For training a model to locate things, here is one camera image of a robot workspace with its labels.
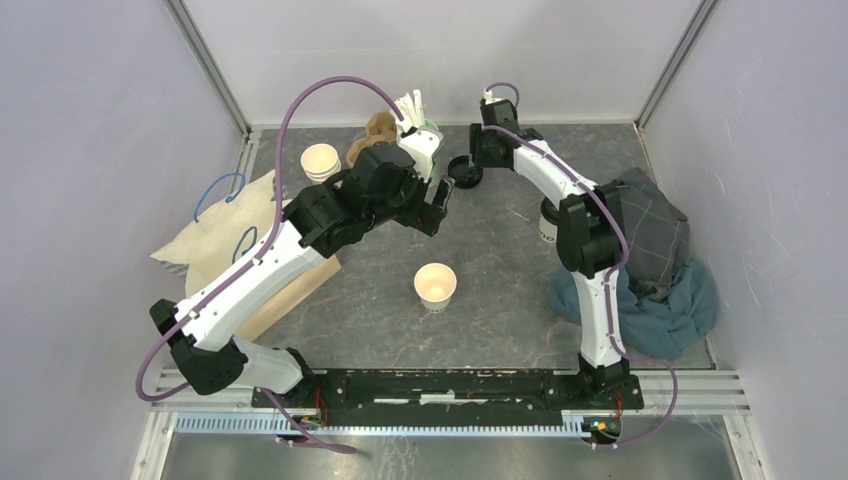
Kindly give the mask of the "white paper coffee cup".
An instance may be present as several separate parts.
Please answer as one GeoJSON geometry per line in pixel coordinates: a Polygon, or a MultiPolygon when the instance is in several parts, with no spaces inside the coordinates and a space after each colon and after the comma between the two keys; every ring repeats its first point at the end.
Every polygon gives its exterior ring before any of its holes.
{"type": "Polygon", "coordinates": [[[558,208],[548,198],[544,198],[538,223],[539,236],[543,241],[551,244],[556,242],[559,218],[558,208]]]}

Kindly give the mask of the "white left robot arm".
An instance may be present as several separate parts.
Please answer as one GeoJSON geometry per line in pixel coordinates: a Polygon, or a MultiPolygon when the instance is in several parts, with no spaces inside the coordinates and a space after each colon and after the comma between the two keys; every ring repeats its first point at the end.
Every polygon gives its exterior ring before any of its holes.
{"type": "Polygon", "coordinates": [[[290,407],[306,405],[314,381],[305,361],[292,349],[241,338],[237,330],[302,274],[386,222],[434,236],[454,185],[441,180],[426,201],[442,144],[440,132],[422,127],[395,144],[363,149],[353,167],[302,189],[279,223],[200,292],[178,303],[157,301],[150,315],[186,386],[199,395],[233,384],[260,387],[290,407]]]}

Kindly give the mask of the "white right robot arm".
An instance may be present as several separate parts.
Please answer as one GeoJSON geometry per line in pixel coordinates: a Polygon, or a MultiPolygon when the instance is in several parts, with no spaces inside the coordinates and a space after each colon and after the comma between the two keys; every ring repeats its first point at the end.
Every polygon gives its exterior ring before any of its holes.
{"type": "Polygon", "coordinates": [[[587,179],[536,130],[521,128],[510,100],[483,99],[480,113],[481,123],[470,128],[474,165],[514,171],[558,210],[557,254],[575,282],[582,328],[577,392],[585,405],[602,408],[626,393],[630,377],[616,298],[629,256],[617,187],[587,179]]]}

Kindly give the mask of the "checkered paper takeout bag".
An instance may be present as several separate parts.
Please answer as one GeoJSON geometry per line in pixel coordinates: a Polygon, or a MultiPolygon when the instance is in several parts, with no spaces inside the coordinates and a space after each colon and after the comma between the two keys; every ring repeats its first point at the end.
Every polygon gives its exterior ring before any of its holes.
{"type": "MultiPolygon", "coordinates": [[[[272,178],[267,173],[247,184],[232,202],[221,200],[208,207],[197,222],[150,255],[184,280],[187,296],[215,280],[270,230],[275,211],[272,178]]],[[[340,270],[333,256],[303,273],[252,314],[237,334],[257,339],[340,270]]]]}

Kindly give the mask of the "black spare cup lid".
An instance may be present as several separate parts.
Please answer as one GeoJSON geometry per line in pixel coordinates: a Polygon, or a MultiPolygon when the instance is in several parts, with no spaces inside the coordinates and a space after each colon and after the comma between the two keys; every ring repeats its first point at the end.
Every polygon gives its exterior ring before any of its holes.
{"type": "Polygon", "coordinates": [[[456,188],[468,190],[481,182],[483,168],[476,165],[469,155],[461,155],[449,162],[447,173],[454,180],[456,188]]]}

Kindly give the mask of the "green straw holder cup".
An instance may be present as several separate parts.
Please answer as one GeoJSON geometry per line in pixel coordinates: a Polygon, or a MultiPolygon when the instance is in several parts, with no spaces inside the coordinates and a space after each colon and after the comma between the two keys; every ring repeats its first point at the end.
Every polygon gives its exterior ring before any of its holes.
{"type": "Polygon", "coordinates": [[[443,147],[443,134],[439,131],[437,125],[429,119],[424,121],[423,129],[427,134],[433,134],[434,138],[429,141],[428,147],[430,153],[430,180],[438,182],[441,178],[441,160],[440,152],[443,147]]]}

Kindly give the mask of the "white paper-wrapped straws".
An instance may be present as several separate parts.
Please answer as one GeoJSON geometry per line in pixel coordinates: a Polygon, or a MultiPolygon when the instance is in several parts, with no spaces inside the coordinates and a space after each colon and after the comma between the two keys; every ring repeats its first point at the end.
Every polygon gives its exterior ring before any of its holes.
{"type": "Polygon", "coordinates": [[[398,132],[407,133],[425,125],[423,101],[419,89],[414,89],[412,93],[405,93],[394,101],[394,105],[393,116],[398,132]]]}

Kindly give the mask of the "brown cardboard cup carrier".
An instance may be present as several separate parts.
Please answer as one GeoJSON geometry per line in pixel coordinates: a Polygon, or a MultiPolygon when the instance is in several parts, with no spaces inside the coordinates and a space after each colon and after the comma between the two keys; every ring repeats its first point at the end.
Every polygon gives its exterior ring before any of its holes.
{"type": "Polygon", "coordinates": [[[353,167],[362,150],[377,143],[393,144],[397,140],[397,126],[391,111],[373,114],[365,125],[364,133],[357,137],[349,148],[345,160],[353,167]]]}

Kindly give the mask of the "stack of white paper cups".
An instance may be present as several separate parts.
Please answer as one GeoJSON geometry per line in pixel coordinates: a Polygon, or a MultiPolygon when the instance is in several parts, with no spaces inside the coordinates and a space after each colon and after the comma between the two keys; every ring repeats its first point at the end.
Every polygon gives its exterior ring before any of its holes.
{"type": "Polygon", "coordinates": [[[342,170],[337,150],[326,143],[306,148],[301,154],[300,164],[307,178],[315,184],[324,182],[342,170]]]}

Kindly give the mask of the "grey checked cloth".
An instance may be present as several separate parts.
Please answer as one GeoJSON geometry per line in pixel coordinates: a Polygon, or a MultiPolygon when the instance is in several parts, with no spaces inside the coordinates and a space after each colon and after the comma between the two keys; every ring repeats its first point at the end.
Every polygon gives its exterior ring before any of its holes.
{"type": "Polygon", "coordinates": [[[688,217],[638,167],[616,178],[629,247],[625,265],[637,298],[662,302],[689,257],[688,217]]]}

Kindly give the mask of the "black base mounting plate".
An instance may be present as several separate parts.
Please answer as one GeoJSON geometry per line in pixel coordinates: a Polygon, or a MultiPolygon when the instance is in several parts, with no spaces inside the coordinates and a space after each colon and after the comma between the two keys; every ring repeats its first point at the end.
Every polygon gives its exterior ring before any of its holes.
{"type": "Polygon", "coordinates": [[[552,369],[317,371],[277,398],[288,412],[320,409],[332,427],[542,427],[565,411],[640,410],[639,380],[594,383],[552,369]]]}

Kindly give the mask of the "teal blue cloth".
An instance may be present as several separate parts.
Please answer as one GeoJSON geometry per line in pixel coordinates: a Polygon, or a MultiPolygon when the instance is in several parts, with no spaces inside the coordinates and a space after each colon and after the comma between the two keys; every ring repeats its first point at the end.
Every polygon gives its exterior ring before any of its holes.
{"type": "Polygon", "coordinates": [[[617,298],[625,345],[654,358],[673,360],[715,327],[720,299],[714,277],[702,262],[691,259],[678,270],[662,301],[637,297],[629,282],[627,272],[621,271],[617,298]]]}

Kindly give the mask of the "aluminium frame rail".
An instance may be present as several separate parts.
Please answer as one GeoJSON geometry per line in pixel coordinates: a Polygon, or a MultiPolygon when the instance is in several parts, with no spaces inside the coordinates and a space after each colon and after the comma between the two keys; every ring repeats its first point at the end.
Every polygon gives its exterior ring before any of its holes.
{"type": "Polygon", "coordinates": [[[332,427],[320,409],[288,412],[277,398],[269,399],[260,388],[231,385],[211,395],[199,395],[184,384],[174,369],[164,370],[152,403],[145,437],[134,474],[149,478],[164,468],[164,440],[171,435],[257,434],[293,437],[294,422],[320,418],[313,434],[340,437],[403,438],[570,438],[588,440],[602,424],[625,417],[652,418],[655,425],[639,435],[640,442],[657,438],[674,419],[717,417],[725,427],[727,441],[739,474],[744,479],[765,479],[769,472],[755,436],[751,409],[736,372],[715,369],[638,370],[645,405],[640,410],[603,412],[565,411],[556,426],[542,427],[332,427]]]}

